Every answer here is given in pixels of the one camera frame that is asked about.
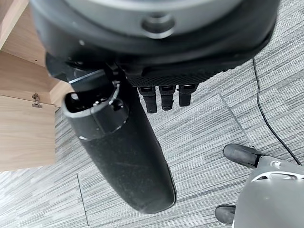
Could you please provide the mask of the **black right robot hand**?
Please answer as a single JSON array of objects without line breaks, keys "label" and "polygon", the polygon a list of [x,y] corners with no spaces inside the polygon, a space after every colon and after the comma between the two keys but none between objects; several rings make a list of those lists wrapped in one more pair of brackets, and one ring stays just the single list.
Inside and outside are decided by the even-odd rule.
[{"label": "black right robot hand", "polygon": [[32,0],[45,66],[73,91],[62,111],[104,178],[155,214],[177,192],[147,114],[190,105],[201,82],[270,41],[277,0]]}]

